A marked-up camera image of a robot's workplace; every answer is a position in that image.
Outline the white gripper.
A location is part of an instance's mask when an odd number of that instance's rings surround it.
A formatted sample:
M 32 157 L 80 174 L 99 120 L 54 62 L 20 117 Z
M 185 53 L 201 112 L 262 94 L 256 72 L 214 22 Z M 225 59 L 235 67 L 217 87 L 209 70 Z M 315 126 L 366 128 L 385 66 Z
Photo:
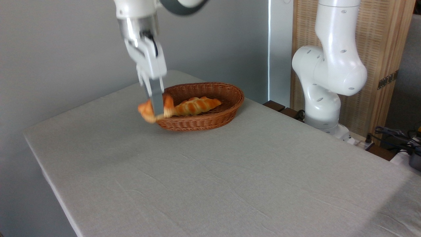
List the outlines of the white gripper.
M 167 74 L 161 44 L 154 34 L 141 34 L 138 38 L 125 34 L 124 40 L 129 56 L 136 63 L 139 83 L 158 117 L 164 114 L 162 78 Z

